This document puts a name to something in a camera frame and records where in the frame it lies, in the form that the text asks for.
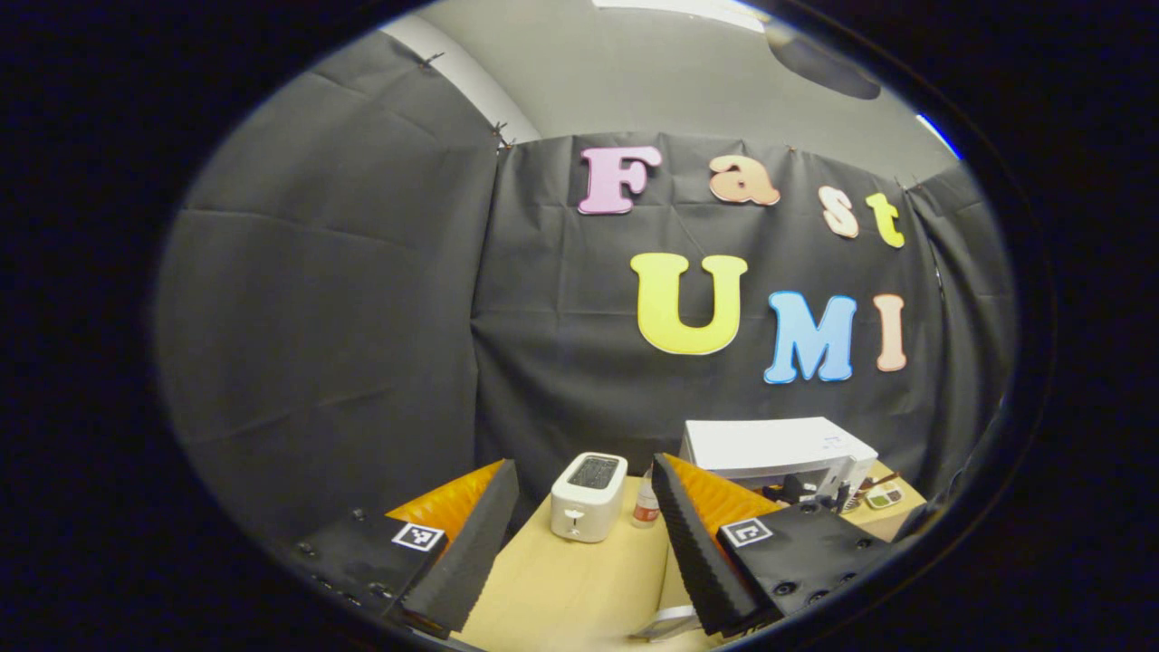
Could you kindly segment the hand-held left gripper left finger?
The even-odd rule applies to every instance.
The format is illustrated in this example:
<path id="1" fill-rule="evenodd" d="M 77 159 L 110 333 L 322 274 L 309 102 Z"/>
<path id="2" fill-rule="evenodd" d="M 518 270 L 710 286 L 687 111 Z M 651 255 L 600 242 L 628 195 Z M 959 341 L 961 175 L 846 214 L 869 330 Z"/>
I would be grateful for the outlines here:
<path id="1" fill-rule="evenodd" d="M 355 510 L 290 545 L 296 571 L 389 627 L 461 630 L 484 589 L 519 496 L 501 459 L 387 512 Z"/>

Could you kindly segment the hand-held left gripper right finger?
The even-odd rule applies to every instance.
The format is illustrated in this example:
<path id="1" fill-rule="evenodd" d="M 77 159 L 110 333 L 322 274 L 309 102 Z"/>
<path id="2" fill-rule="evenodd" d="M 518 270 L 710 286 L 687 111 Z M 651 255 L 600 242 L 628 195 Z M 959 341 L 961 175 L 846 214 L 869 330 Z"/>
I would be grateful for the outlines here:
<path id="1" fill-rule="evenodd" d="M 655 454 L 651 486 L 704 631 L 789 618 L 873 572 L 892 544 L 819 501 L 779 506 L 732 479 Z"/>

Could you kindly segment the white microwave oven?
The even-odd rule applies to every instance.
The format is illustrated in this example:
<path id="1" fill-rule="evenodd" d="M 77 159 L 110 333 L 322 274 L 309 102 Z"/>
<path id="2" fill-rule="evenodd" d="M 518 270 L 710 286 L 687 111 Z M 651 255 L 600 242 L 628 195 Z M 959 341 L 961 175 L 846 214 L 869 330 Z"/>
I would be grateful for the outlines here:
<path id="1" fill-rule="evenodd" d="M 877 454 L 828 418 L 800 417 L 690 420 L 675 457 L 761 495 L 761 479 L 795 472 L 834 472 L 859 488 L 876 462 Z M 700 628 L 704 631 L 691 599 L 690 606 L 690 615 L 678 620 L 677 628 Z"/>

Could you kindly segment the small bottle with red label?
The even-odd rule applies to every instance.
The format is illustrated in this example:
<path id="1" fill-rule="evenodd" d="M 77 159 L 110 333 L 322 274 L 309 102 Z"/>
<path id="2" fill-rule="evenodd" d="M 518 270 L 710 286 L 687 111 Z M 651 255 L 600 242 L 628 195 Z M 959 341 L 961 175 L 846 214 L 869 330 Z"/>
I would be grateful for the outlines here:
<path id="1" fill-rule="evenodd" d="M 633 527 L 653 528 L 661 514 L 659 501 L 653 488 L 654 466 L 650 464 L 637 482 L 637 495 L 632 512 Z"/>

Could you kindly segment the white toaster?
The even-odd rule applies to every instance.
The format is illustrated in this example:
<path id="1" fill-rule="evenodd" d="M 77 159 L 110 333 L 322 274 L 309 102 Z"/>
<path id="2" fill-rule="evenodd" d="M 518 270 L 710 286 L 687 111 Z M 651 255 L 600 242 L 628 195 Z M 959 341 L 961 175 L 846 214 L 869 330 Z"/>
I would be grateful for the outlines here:
<path id="1" fill-rule="evenodd" d="M 551 532 L 580 543 L 600 543 L 620 515 L 627 459 L 584 450 L 551 488 Z"/>

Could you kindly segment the black backdrop cloth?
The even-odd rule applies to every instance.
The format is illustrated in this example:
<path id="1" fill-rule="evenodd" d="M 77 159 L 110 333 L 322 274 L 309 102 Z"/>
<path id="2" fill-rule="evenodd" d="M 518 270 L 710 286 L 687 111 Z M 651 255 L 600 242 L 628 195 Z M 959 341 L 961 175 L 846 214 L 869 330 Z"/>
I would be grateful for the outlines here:
<path id="1" fill-rule="evenodd" d="M 187 195 L 158 273 L 177 440 L 245 527 L 301 539 L 512 457 L 522 523 L 582 450 L 828 417 L 938 495 L 1016 359 L 967 169 L 902 189 L 750 138 L 500 152 L 389 34 L 276 91 Z"/>

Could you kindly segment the large ceiling light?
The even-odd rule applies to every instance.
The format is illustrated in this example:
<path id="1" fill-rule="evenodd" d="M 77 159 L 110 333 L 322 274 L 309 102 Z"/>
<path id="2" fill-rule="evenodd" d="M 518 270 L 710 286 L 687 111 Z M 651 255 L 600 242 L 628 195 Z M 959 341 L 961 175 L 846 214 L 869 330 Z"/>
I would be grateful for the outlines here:
<path id="1" fill-rule="evenodd" d="M 658 10 L 708 19 L 720 24 L 739 25 L 750 32 L 764 32 L 771 16 L 739 0 L 590 0 L 599 9 Z"/>

